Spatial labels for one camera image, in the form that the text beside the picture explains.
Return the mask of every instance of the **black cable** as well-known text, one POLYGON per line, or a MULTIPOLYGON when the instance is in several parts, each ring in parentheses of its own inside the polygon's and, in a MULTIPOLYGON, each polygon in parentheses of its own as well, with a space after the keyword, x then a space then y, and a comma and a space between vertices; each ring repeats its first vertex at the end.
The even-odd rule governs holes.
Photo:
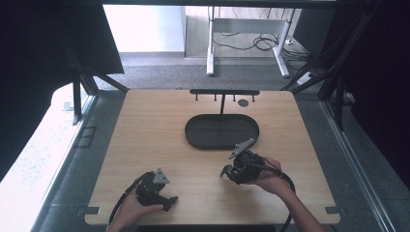
POLYGON ((123 203, 124 199, 126 199, 126 197, 128 196, 128 194, 130 193, 130 191, 132 189, 134 189, 143 178, 145 178, 145 176, 147 176, 148 172, 143 174, 142 176, 138 177, 137 179, 135 179, 135 181, 133 181, 132 185, 130 185, 125 191, 124 193, 121 195, 120 199, 117 201, 117 204, 115 204, 114 209, 112 209, 111 215, 109 216, 109 220, 108 220, 108 225, 111 223, 111 221, 114 220, 114 216, 118 211, 118 208, 120 208, 121 204, 123 203))

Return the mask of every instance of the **gray floor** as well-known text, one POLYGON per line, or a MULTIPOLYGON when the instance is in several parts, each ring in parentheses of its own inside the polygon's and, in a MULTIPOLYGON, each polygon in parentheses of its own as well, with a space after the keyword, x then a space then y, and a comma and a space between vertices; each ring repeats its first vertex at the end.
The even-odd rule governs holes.
MULTIPOLYGON (((278 90, 289 81, 280 77, 278 67, 270 58, 220 59, 216 66, 216 76, 209 77, 205 74, 206 67, 203 65, 203 59, 187 59, 175 54, 162 54, 165 57, 158 55, 151 54, 147 59, 145 55, 138 57, 122 54, 126 74, 112 77, 133 89, 278 90)), ((126 95, 97 78, 96 80, 101 88, 100 94, 86 115, 83 133, 76 140, 76 145, 72 148, 33 231, 104 231, 105 229, 105 226, 87 225, 83 216, 89 211, 87 205, 126 95)), ((337 210, 341 215, 340 223, 326 225, 326 227, 328 231, 383 231, 343 154, 335 132, 326 117, 323 102, 316 98, 315 93, 319 87, 320 83, 300 93, 296 99, 337 203, 337 210)), ((410 231, 410 221, 407 216, 410 207, 408 189, 357 125, 350 114, 349 106, 344 107, 343 123, 344 133, 390 216, 395 230, 410 231)), ((192 227, 151 229, 153 231, 198 230, 192 227)), ((201 229, 216 231, 217 228, 201 227, 201 229)), ((229 228, 222 228, 222 230, 231 231, 229 228)), ((288 231, 296 231, 296 229, 290 226, 288 231)))

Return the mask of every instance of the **desk leg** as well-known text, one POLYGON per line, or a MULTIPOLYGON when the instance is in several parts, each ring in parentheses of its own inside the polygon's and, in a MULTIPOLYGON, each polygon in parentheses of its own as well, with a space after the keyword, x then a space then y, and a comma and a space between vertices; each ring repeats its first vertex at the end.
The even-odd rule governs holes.
POLYGON ((214 74, 214 16, 215 7, 212 7, 209 19, 209 42, 208 54, 206 60, 206 74, 212 76, 214 74))
POLYGON ((286 22, 283 26, 282 33, 280 35, 279 44, 277 47, 274 47, 274 54, 277 58, 277 62, 279 65, 280 72, 283 77, 289 77, 289 71, 286 68, 286 65, 283 62, 283 58, 281 57, 281 52, 283 50, 284 42, 286 41, 287 34, 289 33, 290 26, 292 25, 292 18, 295 14, 295 9, 290 9, 289 13, 287 14, 286 22))

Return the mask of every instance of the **metal bracket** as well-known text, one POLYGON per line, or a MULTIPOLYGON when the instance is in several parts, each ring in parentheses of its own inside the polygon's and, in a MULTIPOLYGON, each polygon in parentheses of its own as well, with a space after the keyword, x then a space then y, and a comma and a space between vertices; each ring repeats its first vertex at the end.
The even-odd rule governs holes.
POLYGON ((233 159, 236 158, 239 154, 241 154, 243 151, 245 151, 248 147, 250 147, 250 145, 252 145, 254 143, 254 139, 250 138, 248 141, 245 141, 243 143, 240 144, 236 144, 235 149, 233 150, 232 154, 229 156, 229 159, 233 159))

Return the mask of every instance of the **black curtain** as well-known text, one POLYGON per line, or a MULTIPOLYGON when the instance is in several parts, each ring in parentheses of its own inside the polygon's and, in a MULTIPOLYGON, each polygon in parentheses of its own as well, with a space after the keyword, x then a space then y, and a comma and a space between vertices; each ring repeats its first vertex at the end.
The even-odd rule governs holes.
POLYGON ((54 91, 78 78, 59 28, 86 71, 124 73, 103 6, 0 1, 0 180, 42 120, 54 91))
POLYGON ((383 0, 347 59, 352 113, 410 187, 410 27, 400 1, 383 0))

